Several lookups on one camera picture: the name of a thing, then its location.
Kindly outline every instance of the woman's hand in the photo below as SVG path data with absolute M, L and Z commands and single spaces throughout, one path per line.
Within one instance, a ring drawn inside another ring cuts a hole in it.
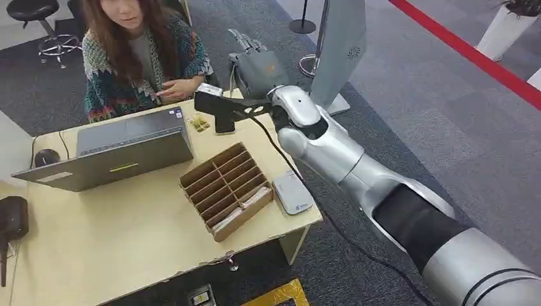
M 190 97 L 205 80 L 204 76 L 194 76 L 188 80 L 179 79 L 163 83 L 164 90 L 157 92 L 158 97 L 167 99 L 186 99 Z

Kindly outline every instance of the yellow label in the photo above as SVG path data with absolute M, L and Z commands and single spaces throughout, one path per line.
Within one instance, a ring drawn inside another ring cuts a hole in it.
M 131 168 L 131 167 L 136 167 L 136 166 L 139 166 L 139 163 L 133 163 L 133 164 L 127 164 L 125 166 L 120 166 L 118 168 L 110 169 L 109 172 L 113 173 L 113 172 L 117 172 L 117 171 L 121 171 L 121 170 L 124 170 L 124 169 Z

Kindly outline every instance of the desk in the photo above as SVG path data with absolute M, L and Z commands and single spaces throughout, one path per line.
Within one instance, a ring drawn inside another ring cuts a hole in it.
M 192 101 L 164 107 L 177 105 L 185 118 L 196 114 Z M 214 122 L 210 115 L 202 117 Z M 260 120 L 276 141 L 270 117 Z M 80 128 L 62 132 L 71 156 Z M 310 225 L 322 220 L 316 207 L 289 216 L 273 201 L 217 243 L 179 187 L 183 173 L 241 141 L 269 180 L 284 173 L 286 163 L 263 132 L 250 120 L 238 122 L 233 135 L 216 136 L 213 128 L 198 133 L 191 126 L 188 131 L 195 155 L 191 162 L 81 193 L 39 184 L 19 191 L 29 200 L 30 232 L 20 246 L 12 305 L 105 303 L 277 238 L 292 264 Z M 58 133 L 39 137 L 36 152 L 43 148 L 66 157 Z M 11 280 L 12 263 L 9 273 Z M 0 289 L 0 302 L 8 295 Z

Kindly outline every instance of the white planter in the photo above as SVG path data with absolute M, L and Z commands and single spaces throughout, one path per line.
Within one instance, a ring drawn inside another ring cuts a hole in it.
M 537 17 L 519 16 L 512 13 L 505 5 L 502 5 L 475 48 L 493 61 L 498 61 L 536 20 Z
M 541 69 L 537 70 L 537 72 L 531 76 L 528 83 L 541 91 Z

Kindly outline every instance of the black cable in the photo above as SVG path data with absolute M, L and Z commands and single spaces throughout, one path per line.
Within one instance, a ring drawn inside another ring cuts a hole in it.
M 34 144 L 36 143 L 36 139 L 38 139 L 38 137 L 39 135 L 32 139 L 32 155 L 30 156 L 30 167 L 28 167 L 28 170 L 32 169 L 32 166 L 34 165 Z
M 62 144 L 64 145 L 64 149 L 66 149 L 66 155 L 68 156 L 68 159 L 70 159 L 70 152 L 68 150 L 68 146 L 66 145 L 66 142 L 64 141 L 64 138 L 62 137 L 62 132 L 58 131 L 58 136 L 60 136 L 60 140 L 62 140 Z
M 254 117 L 248 117 L 246 114 L 243 114 L 243 113 L 240 113 L 240 112 L 237 112 L 238 114 L 240 114 L 241 116 L 243 117 L 246 117 L 246 118 L 250 118 L 253 122 L 255 122 L 258 126 L 260 126 L 260 128 L 263 130 L 263 132 L 265 132 L 265 135 L 267 135 L 267 138 L 269 139 L 269 141 L 271 142 L 272 146 L 274 147 L 274 149 L 276 149 L 276 151 L 278 152 L 278 154 L 280 154 L 280 156 L 284 159 L 284 161 L 286 162 L 286 164 L 291 168 L 291 170 L 295 173 L 295 175 L 299 178 L 299 180 L 302 182 L 302 184 L 304 185 L 304 187 L 306 187 L 306 189 L 308 190 L 308 192 L 310 193 L 310 195 L 314 198 L 314 201 L 316 202 L 316 204 L 318 205 L 318 208 L 323 212 L 323 214 L 327 217 L 327 219 L 329 220 L 329 222 L 331 223 L 332 227 L 338 232 L 338 235 L 340 235 L 342 237 L 342 239 L 346 240 L 346 242 L 348 242 L 350 244 L 350 246 L 352 246 L 354 249 L 356 249 L 357 251 L 359 251 L 361 254 L 365 255 L 366 258 L 370 259 L 371 261 L 374 261 L 375 263 L 379 263 L 380 265 L 384 266 L 385 268 L 389 268 L 393 271 L 395 271 L 398 276 L 400 276 L 404 281 L 406 281 L 408 287 L 411 289 L 411 291 L 413 291 L 413 293 L 415 293 L 415 295 L 417 296 L 417 298 L 419 298 L 419 300 L 422 300 L 426 305 L 428 306 L 433 306 L 432 302 L 430 302 L 428 300 L 428 298 L 426 296 L 424 296 L 420 291 L 419 289 L 417 289 L 417 287 L 415 287 L 414 283 L 410 280 L 410 278 L 402 271 L 400 271 L 400 269 L 396 268 L 395 266 L 391 265 L 390 263 L 382 260 L 382 259 L 379 259 L 379 258 L 376 258 L 372 255 L 370 255 L 370 253 L 368 253 L 366 250 L 364 250 L 361 246 L 357 245 L 355 242 L 353 242 L 352 240 L 350 240 L 346 234 L 336 225 L 336 223 L 334 222 L 334 220 L 330 217 L 329 213 L 323 208 L 323 205 L 321 204 L 321 202 L 319 202 L 315 196 L 315 194 L 312 192 L 312 190 L 310 190 L 310 188 L 308 187 L 308 185 L 306 184 L 306 182 L 304 181 L 304 179 L 301 177 L 300 173 L 295 169 L 295 167 L 293 167 L 293 165 L 291 164 L 291 162 L 289 162 L 289 159 L 287 159 L 287 157 L 285 156 L 284 152 L 276 145 L 276 143 L 274 142 L 274 140 L 272 139 L 272 136 L 271 134 L 269 133 L 269 131 L 267 130 L 267 128 L 259 121 L 257 120 L 256 118 Z

